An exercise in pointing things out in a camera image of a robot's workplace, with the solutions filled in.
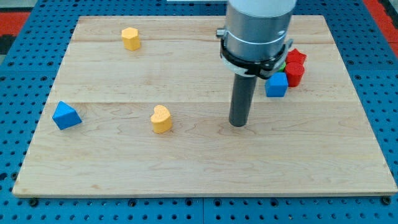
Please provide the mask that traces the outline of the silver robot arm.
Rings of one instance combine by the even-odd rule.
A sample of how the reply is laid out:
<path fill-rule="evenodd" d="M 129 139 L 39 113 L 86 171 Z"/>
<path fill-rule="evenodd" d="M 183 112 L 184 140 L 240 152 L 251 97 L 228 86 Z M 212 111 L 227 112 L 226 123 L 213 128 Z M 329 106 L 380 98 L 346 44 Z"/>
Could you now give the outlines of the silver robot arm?
<path fill-rule="evenodd" d="M 229 0 L 224 27 L 216 31 L 220 57 L 243 77 L 267 80 L 284 64 L 285 40 L 296 0 Z"/>

